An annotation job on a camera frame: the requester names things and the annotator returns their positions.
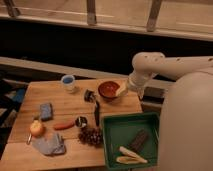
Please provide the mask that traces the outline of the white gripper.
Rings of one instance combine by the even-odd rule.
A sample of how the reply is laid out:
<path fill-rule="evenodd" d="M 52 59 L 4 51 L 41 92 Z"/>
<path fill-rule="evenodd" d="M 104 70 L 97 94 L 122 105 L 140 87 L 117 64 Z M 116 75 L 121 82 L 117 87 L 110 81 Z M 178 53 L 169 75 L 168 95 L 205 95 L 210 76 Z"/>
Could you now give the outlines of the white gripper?
<path fill-rule="evenodd" d="M 128 92 L 128 89 L 137 93 L 140 99 L 144 96 L 144 91 L 146 83 L 150 80 L 150 77 L 147 75 L 142 75 L 136 71 L 133 71 L 128 79 L 127 83 L 124 82 L 116 90 L 116 96 L 120 97 L 125 95 Z"/>

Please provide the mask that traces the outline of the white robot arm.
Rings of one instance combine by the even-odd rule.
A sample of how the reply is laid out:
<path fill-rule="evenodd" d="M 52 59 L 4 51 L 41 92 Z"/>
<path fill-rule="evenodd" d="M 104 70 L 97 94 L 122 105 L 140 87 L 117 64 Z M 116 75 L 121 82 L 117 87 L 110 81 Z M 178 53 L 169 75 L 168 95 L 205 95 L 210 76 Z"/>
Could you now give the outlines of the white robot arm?
<path fill-rule="evenodd" d="M 126 88 L 142 94 L 159 74 L 174 81 L 161 108 L 157 171 L 213 171 L 213 56 L 140 52 Z"/>

